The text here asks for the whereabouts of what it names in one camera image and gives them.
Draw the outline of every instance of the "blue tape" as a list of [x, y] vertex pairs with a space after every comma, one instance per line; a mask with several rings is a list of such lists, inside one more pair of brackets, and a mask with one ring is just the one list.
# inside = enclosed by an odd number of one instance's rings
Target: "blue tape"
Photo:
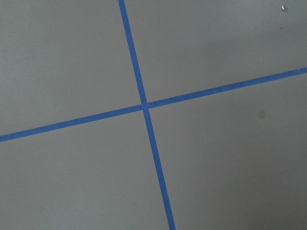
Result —
[[165, 212], [166, 212], [166, 217], [167, 217], [169, 229], [170, 230], [176, 230], [174, 217], [173, 217], [173, 213], [172, 213], [172, 208], [171, 208], [171, 205], [170, 205], [168, 192], [167, 192], [165, 179], [164, 179], [164, 174], [163, 174], [163, 170], [162, 170], [162, 165], [161, 165], [161, 161], [160, 161], [158, 146], [157, 146], [155, 135], [154, 135], [154, 130], [153, 130], [154, 128], [153, 128], [152, 120], [151, 120], [150, 113], [149, 113], [149, 107], [148, 107], [148, 103], [147, 103], [147, 99], [146, 99], [144, 85], [143, 85], [143, 82], [142, 82], [141, 71], [140, 71], [140, 67], [139, 67], [139, 63], [138, 63], [138, 59], [137, 59], [137, 55], [136, 55], [136, 51], [135, 51], [135, 47], [134, 47], [134, 42], [133, 42], [130, 24], [129, 24], [129, 20], [128, 20], [128, 15], [127, 15], [127, 11], [126, 11], [125, 1], [124, 0], [118, 0], [118, 3], [119, 3], [120, 13], [121, 13], [121, 17], [122, 17], [122, 20], [123, 20], [126, 38], [127, 38], [127, 42], [128, 42], [128, 47], [129, 47], [129, 51], [130, 51], [130, 56], [131, 56], [131, 61], [132, 61], [132, 65], [133, 65], [135, 80], [136, 80], [138, 90], [139, 90], [139, 94], [140, 94], [140, 100], [141, 100], [141, 104], [142, 104], [142, 108], [143, 108], [144, 119], [145, 119], [145, 123], [146, 123], [146, 127], [147, 127], [149, 142], [150, 142], [150, 146], [151, 146], [152, 153], [153, 153], [153, 161], [154, 161], [155, 169], [156, 169], [157, 176], [158, 176], [158, 181], [159, 181], [159, 185], [160, 185], [160, 189], [161, 189], [161, 194], [162, 194], [162, 199], [163, 199], [163, 203], [164, 203], [164, 208], [165, 208]]
[[163, 105], [167, 105], [167, 104], [173, 104], [173, 103], [177, 103], [177, 102], [191, 100], [191, 99], [198, 98], [198, 97], [204, 97], [204, 96], [217, 94], [217, 93], [221, 93], [221, 92], [225, 92], [225, 91], [244, 88], [244, 87], [247, 87], [247, 86], [266, 83], [266, 82], [269, 82], [269, 81], [275, 81], [275, 80], [279, 80], [279, 79], [283, 79], [283, 78], [294, 77], [294, 76], [304, 74], [304, 73], [307, 73], [307, 67], [304, 67], [304, 68], [301, 68], [301, 69], [295, 69], [295, 70], [291, 70], [291, 71], [287, 71], [287, 72], [283, 72], [283, 73], [277, 73], [277, 74], [273, 74], [273, 75], [269, 75], [269, 76], [265, 76], [265, 77], [261, 77], [261, 78], [245, 80], [245, 81], [241, 81], [241, 82], [237, 82], [237, 83], [233, 83], [233, 84], [229, 84], [229, 85], [219, 86], [219, 87], [212, 88], [212, 89], [202, 90], [202, 91], [198, 91], [198, 92], [192, 92], [192, 93], [184, 94], [184, 95], [181, 95], [181, 96], [170, 97], [170, 98], [166, 98], [166, 99], [162, 99], [162, 100], [158, 100], [158, 101], [154, 101], [154, 102], [149, 102], [148, 107], [149, 108], [155, 108], [155, 107], [159, 107], [159, 106], [163, 106]]
[[117, 109], [117, 110], [113, 110], [113, 111], [109, 111], [109, 112], [105, 112], [101, 114], [85, 116], [85, 117], [81, 117], [81, 118], [77, 118], [77, 119], [69, 120], [69, 121], [63, 121], [63, 122], [55, 123], [52, 125], [32, 128], [32, 129], [0, 136], [0, 142], [13, 140], [17, 138], [23, 138], [23, 137], [27, 137], [27, 136], [31, 136], [31, 135], [35, 135], [39, 133], [45, 133], [45, 132], [49, 132], [49, 131], [60, 129], [60, 128], [76, 126], [76, 125], [80, 125], [80, 124], [84, 124], [84, 123], [88, 123], [92, 121], [98, 121], [98, 120], [106, 119], [109, 117], [129, 114], [129, 113], [133, 113], [133, 112], [137, 112], [141, 110], [142, 110], [141, 105], [135, 105], [135, 106], [131, 106], [131, 107], [123, 108], [123, 109]]

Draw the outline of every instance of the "vertical blue line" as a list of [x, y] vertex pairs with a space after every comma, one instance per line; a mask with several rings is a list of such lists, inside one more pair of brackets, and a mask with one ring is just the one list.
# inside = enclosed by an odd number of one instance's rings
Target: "vertical blue line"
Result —
[[136, 55], [136, 51], [134, 47], [134, 42], [133, 42], [130, 24], [128, 20], [128, 15], [126, 11], [125, 1], [118, 0], [118, 3], [119, 3], [121, 17], [122, 17], [123, 24], [124, 24], [124, 29], [126, 33], [126, 39], [128, 42], [130, 56], [132, 60], [135, 80], [138, 86], [140, 100], [141, 100], [141, 104], [143, 108], [144, 119], [145, 119], [145, 123], [147, 127], [149, 142], [150, 142], [150, 146], [151, 146], [152, 153], [153, 153], [153, 161], [154, 161], [155, 169], [156, 169], [157, 176], [158, 176], [158, 181], [159, 181], [159, 185], [161, 189], [161, 194], [162, 194], [162, 199], [164, 203], [164, 208], [166, 212], [169, 229], [176, 230], [172, 208], [169, 202], [166, 183], [165, 183], [162, 165], [160, 161], [158, 146], [157, 146], [155, 135], [154, 135], [154, 130], [153, 130], [154, 128], [153, 128], [152, 120], [151, 120], [150, 113], [149, 113], [149, 108], [148, 108], [145, 89], [144, 89], [144, 85], [142, 81], [141, 71], [140, 71], [140, 67], [139, 67], [139, 63], [138, 63], [138, 59], [137, 59], [137, 55]]

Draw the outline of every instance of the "shiny droplet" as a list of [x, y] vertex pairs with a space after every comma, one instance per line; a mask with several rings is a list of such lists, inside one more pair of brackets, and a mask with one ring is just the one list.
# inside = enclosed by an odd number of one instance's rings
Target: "shiny droplet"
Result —
[[281, 10], [282, 10], [283, 12], [287, 12], [287, 11], [288, 11], [288, 7], [287, 7], [287, 6], [282, 6], [282, 7], [281, 7]]

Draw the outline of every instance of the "gray floor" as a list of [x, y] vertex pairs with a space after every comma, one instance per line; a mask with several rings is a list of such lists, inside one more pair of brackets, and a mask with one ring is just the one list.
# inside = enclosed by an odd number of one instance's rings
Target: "gray floor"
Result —
[[[304, 0], [126, 7], [149, 102], [307, 66]], [[0, 29], [0, 136], [141, 103], [117, 0], [0, 1]], [[176, 229], [307, 228], [306, 88], [150, 110]], [[1, 142], [0, 229], [169, 229], [143, 113]]]

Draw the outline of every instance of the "gray tile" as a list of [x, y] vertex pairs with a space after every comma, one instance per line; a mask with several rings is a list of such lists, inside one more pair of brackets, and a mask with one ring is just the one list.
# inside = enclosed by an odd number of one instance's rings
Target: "gray tile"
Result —
[[307, 66], [307, 4], [129, 0], [149, 101]]
[[307, 228], [307, 75], [151, 109], [177, 229]]
[[140, 103], [117, 1], [1, 1], [0, 30], [0, 135]]
[[0, 229], [168, 229], [142, 112], [3, 142], [0, 153]]

